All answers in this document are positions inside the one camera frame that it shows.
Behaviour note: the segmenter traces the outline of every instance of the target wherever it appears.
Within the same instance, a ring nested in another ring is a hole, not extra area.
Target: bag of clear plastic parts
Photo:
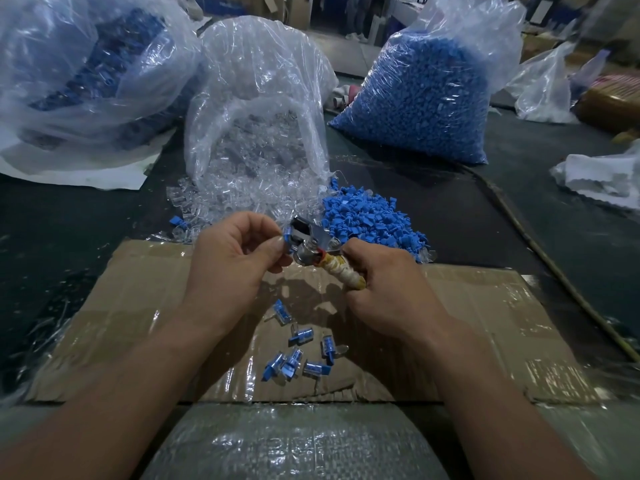
[[[186,114],[200,46],[175,0],[0,0],[0,118],[45,148],[134,148]]]
[[[202,38],[209,73],[187,117],[191,180],[168,190],[189,225],[184,241],[236,210],[281,225],[315,216],[329,176],[323,103],[337,86],[326,56],[304,33],[255,16]]]
[[[571,90],[564,58],[574,44],[564,42],[518,67],[518,73],[505,89],[516,98],[516,113],[521,120],[538,123],[577,123],[570,112]]]
[[[489,97],[520,60],[525,9],[508,0],[428,0],[383,47],[356,99],[330,123],[356,137],[485,163]]]

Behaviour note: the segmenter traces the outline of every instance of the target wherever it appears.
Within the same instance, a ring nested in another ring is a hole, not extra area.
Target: hand
[[[276,222],[237,212],[198,236],[181,315],[221,339],[251,306],[265,272],[290,264]]]
[[[342,250],[367,279],[366,289],[347,292],[347,304],[374,330],[405,340],[421,333],[430,317],[449,318],[407,251],[359,239],[350,239]]]

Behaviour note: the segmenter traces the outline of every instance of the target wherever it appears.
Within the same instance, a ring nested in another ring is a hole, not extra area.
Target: left hand
[[[198,236],[181,318],[221,339],[248,311],[265,272],[281,273],[290,264],[276,222],[236,212]]]

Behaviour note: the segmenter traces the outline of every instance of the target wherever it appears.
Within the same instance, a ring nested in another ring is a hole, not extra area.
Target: tool handle
[[[364,277],[354,270],[343,256],[332,256],[325,253],[318,263],[318,267],[323,268],[327,273],[338,278],[341,283],[354,290],[364,290],[367,286]]]

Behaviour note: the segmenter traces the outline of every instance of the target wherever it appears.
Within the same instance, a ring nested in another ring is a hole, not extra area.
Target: bag of blue plastic parts
[[[428,0],[392,35],[362,89],[329,124],[362,139],[486,163],[491,94],[516,73],[525,9],[508,0]]]
[[[185,116],[200,46],[175,0],[0,0],[0,118],[39,146],[134,148]]]

